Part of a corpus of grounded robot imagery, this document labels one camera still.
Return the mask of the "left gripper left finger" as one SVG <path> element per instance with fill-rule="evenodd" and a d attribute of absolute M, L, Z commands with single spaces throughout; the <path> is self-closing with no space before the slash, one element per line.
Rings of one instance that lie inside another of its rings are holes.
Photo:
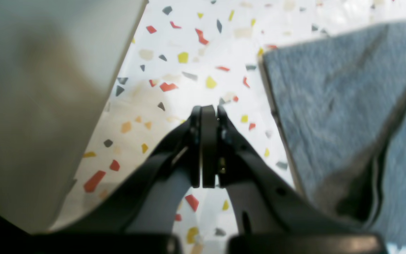
<path fill-rule="evenodd" d="M 200 185 L 200 128 L 201 106 L 195 106 L 105 201 L 55 233 L 170 232 L 183 196 Z"/>

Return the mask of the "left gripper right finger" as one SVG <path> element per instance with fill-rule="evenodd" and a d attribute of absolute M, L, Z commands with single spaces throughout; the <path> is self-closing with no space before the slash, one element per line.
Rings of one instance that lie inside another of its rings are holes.
<path fill-rule="evenodd" d="M 316 210 L 279 177 L 217 107 L 220 186 L 227 190 L 242 234 L 359 234 Z"/>

